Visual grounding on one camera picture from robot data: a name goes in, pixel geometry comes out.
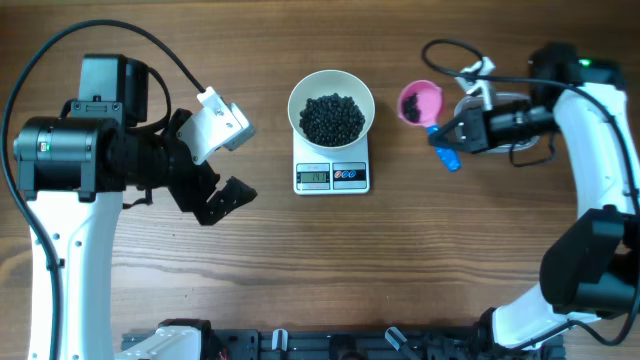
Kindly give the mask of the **pink scoop blue handle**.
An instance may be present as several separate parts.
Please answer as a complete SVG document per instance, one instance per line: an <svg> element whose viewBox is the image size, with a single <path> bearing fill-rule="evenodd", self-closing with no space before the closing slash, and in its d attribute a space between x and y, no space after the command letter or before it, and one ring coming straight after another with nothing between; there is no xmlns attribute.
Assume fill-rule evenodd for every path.
<svg viewBox="0 0 640 360"><path fill-rule="evenodd" d="M402 102L405 97L416 93L421 115L418 123L407 121L402 113ZM439 129L438 118L443 110L444 96L442 89L428 80L416 80L406 85L397 99L397 116L410 126L421 127L427 136Z"/></svg>

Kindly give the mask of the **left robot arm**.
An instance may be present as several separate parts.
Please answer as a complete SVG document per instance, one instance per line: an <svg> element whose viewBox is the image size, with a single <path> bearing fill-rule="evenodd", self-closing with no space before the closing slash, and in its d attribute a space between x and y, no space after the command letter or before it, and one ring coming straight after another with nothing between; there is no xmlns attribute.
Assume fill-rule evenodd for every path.
<svg viewBox="0 0 640 360"><path fill-rule="evenodd" d="M78 96L60 117L28 120L14 142L33 250L29 353L35 359L110 359L111 267L124 191L165 188L178 208L211 226L255 191L208 164L254 133L213 89L200 111L169 109L148 124L156 72L122 55L83 59Z"/></svg>

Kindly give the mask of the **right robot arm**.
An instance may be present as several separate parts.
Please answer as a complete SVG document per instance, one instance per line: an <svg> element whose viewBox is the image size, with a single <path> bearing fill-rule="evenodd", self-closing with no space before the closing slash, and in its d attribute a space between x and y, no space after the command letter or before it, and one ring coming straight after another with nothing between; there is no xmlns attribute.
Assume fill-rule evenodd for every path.
<svg viewBox="0 0 640 360"><path fill-rule="evenodd" d="M639 160L627 121L625 82L611 61L550 43L529 59L526 101L498 105L490 60L456 80L480 106L433 133L432 146L478 154L530 138L564 138L577 195L576 222L547 250L537 284L487 312L490 348L535 350L575 327L622 318L622 342L639 312Z"/></svg>

